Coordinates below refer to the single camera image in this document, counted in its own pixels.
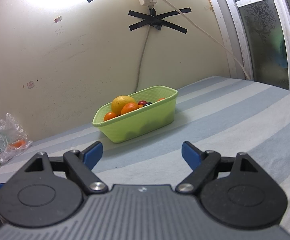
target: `tangerine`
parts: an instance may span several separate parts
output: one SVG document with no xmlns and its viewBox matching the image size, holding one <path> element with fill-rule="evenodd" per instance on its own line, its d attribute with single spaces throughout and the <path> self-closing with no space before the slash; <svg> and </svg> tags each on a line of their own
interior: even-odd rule
<svg viewBox="0 0 290 240">
<path fill-rule="evenodd" d="M 134 111 L 134 110 L 137 110 L 139 108 L 140 107 L 137 103 L 128 103 L 122 108 L 121 114 L 127 114 L 127 113 Z"/>
<path fill-rule="evenodd" d="M 104 122 L 115 117 L 117 117 L 117 115 L 114 112 L 108 112 L 104 116 Z"/>
</svg>

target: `lemon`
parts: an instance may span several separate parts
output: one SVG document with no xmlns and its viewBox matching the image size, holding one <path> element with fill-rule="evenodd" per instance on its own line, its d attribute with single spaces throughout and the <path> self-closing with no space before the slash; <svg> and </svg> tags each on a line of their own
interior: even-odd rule
<svg viewBox="0 0 290 240">
<path fill-rule="evenodd" d="M 135 99 L 130 96 L 119 96 L 112 101 L 112 112 L 120 115 L 123 107 L 128 103 L 136 103 Z"/>
</svg>

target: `sticker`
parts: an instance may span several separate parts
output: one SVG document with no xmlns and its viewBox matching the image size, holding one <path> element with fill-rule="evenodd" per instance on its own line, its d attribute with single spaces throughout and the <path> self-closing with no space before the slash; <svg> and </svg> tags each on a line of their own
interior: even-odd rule
<svg viewBox="0 0 290 240">
<path fill-rule="evenodd" d="M 34 82 L 33 81 L 30 81 L 29 83 L 27 83 L 27 87 L 29 89 L 33 88 L 35 86 Z"/>
<path fill-rule="evenodd" d="M 60 22 L 63 18 L 59 16 L 58 18 L 54 19 L 55 23 Z"/>
</svg>

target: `floral pattern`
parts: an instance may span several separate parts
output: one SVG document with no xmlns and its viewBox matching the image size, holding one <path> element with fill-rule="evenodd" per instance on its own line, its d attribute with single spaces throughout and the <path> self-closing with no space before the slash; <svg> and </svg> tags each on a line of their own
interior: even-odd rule
<svg viewBox="0 0 290 240">
<path fill-rule="evenodd" d="M 270 35 L 271 29 L 274 29 L 274 11 L 272 11 L 267 1 L 256 2 L 248 5 L 244 9 L 249 15 L 245 16 L 245 22 L 249 27 L 249 33 L 257 32 L 262 41 L 266 41 L 267 36 Z"/>
<path fill-rule="evenodd" d="M 275 12 L 276 16 L 278 17 L 279 13 L 277 12 L 277 8 L 276 8 L 275 4 L 272 4 L 272 7 L 274 9 L 274 12 Z"/>
</svg>

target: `orange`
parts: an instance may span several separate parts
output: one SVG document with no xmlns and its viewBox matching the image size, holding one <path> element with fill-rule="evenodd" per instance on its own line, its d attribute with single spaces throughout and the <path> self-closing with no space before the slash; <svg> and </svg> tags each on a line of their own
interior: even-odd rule
<svg viewBox="0 0 290 240">
<path fill-rule="evenodd" d="M 127 113 L 134 111 L 134 110 L 137 110 L 139 108 L 140 108 L 139 105 L 136 103 L 128 103 L 121 110 L 121 114 L 127 114 Z"/>
<path fill-rule="evenodd" d="M 116 97 L 112 101 L 112 105 L 111 105 L 112 112 L 114 112 L 117 116 L 120 115 L 121 110 L 128 103 L 136 103 L 136 101 L 135 101 L 134 98 L 132 98 L 130 96 L 119 96 L 119 97 Z"/>
<path fill-rule="evenodd" d="M 114 112 L 108 112 L 104 116 L 104 122 L 115 117 L 117 117 L 117 115 Z"/>
<path fill-rule="evenodd" d="M 13 146 L 15 148 L 20 148 L 24 144 L 26 144 L 26 141 L 24 139 L 21 139 L 21 140 L 14 142 L 13 144 L 11 144 L 11 146 Z"/>
</svg>

